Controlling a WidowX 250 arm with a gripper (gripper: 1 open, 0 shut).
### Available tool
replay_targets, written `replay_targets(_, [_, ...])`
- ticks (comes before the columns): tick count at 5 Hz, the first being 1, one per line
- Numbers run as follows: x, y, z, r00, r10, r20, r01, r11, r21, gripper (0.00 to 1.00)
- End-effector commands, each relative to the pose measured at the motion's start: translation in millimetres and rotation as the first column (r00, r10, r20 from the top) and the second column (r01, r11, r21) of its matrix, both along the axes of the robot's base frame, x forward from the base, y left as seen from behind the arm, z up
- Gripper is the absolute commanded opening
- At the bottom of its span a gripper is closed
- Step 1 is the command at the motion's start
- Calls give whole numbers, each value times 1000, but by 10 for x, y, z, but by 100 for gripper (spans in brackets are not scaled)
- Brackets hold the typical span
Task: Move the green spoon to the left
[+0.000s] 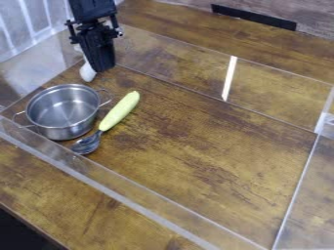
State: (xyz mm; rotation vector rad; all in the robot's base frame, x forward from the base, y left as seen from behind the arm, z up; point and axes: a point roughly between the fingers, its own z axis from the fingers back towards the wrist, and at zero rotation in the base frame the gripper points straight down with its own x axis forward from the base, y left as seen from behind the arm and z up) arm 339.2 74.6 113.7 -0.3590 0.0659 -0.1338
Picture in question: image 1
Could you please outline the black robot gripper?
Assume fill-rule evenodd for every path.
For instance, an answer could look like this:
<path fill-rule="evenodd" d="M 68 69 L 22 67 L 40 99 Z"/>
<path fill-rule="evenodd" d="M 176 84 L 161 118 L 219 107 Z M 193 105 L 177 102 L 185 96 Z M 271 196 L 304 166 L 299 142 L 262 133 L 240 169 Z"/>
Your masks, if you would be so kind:
<path fill-rule="evenodd" d="M 117 18 L 108 18 L 89 22 L 65 21 L 72 44 L 81 45 L 82 54 L 96 72 L 105 71 L 115 66 L 113 38 L 124 35 Z"/>

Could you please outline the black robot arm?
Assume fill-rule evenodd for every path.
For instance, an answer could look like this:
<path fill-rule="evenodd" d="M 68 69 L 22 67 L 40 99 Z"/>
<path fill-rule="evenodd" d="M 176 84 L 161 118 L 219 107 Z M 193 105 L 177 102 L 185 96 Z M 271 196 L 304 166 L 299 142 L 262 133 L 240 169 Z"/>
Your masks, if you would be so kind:
<path fill-rule="evenodd" d="M 65 21 L 72 44 L 78 44 L 90 68 L 103 72 L 116 64 L 113 39 L 123 35 L 113 0 L 68 0 L 73 20 Z"/>

